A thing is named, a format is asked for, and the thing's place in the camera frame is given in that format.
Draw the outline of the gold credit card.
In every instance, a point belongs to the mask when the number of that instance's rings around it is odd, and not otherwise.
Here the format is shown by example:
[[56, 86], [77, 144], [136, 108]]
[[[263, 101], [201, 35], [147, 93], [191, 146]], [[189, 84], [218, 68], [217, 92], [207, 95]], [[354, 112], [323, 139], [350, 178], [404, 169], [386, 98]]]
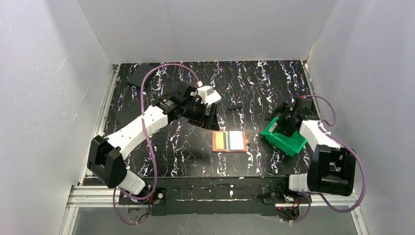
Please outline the gold credit card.
[[215, 149], [224, 150], [223, 149], [223, 132], [215, 133]]

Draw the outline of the tan leather card holder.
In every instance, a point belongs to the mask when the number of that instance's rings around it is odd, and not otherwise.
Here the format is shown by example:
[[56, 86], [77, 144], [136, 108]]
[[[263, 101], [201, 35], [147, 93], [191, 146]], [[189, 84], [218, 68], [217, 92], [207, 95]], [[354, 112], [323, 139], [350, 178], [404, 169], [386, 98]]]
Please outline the tan leather card holder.
[[247, 152], [248, 142], [246, 133], [243, 131], [226, 131], [228, 133], [228, 150], [215, 149], [215, 133], [212, 133], [212, 151], [213, 152]]

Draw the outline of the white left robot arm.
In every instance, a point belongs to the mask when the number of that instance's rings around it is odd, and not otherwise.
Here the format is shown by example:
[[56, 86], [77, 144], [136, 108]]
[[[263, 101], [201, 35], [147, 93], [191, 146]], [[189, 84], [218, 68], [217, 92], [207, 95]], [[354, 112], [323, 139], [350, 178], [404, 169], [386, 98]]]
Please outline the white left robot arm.
[[150, 135], [179, 118], [207, 130], [218, 131], [217, 103], [222, 97], [212, 86], [181, 82], [177, 89], [150, 105], [132, 122], [106, 137], [97, 135], [91, 141], [87, 168], [108, 188], [129, 192], [135, 200], [146, 182], [126, 168], [125, 159]]

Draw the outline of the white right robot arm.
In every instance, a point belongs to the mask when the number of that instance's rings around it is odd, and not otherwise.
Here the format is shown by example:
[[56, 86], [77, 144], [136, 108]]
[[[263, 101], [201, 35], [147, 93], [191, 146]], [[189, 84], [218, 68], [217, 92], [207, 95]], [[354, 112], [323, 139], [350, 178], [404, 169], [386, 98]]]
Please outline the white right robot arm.
[[349, 196], [353, 191], [356, 160], [352, 153], [332, 138], [315, 110], [312, 96], [296, 98], [293, 106], [280, 103], [268, 116], [261, 133], [288, 156], [298, 154], [308, 144], [313, 151], [307, 173], [287, 176], [280, 192], [326, 193]]

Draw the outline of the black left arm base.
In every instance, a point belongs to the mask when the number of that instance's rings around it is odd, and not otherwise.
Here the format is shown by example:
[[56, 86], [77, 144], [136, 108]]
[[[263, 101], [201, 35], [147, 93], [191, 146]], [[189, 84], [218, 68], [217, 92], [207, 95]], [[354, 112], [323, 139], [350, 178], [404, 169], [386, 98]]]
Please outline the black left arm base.
[[146, 206], [146, 207], [152, 207], [155, 205], [164, 205], [166, 203], [166, 198], [167, 198], [167, 189], [166, 188], [159, 188], [157, 187], [155, 189], [154, 194], [145, 199], [145, 200], [137, 200], [134, 198], [131, 198], [130, 196], [133, 197], [145, 197], [147, 196], [150, 191], [152, 190], [151, 187], [146, 186], [138, 195], [133, 195], [131, 192], [129, 191], [125, 191], [126, 194], [120, 190], [119, 192], [119, 196], [116, 196], [115, 199], [117, 199], [117, 204], [118, 205], [124, 205], [124, 206]]

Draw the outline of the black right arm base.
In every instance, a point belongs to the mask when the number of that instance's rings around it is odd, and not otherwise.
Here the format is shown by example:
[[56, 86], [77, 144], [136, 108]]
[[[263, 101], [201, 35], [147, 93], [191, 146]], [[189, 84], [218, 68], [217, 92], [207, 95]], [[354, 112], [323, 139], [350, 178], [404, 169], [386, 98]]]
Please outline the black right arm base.
[[264, 204], [291, 204], [295, 206], [301, 201], [302, 196], [294, 193], [285, 193], [280, 186], [265, 186], [261, 188], [257, 196]]

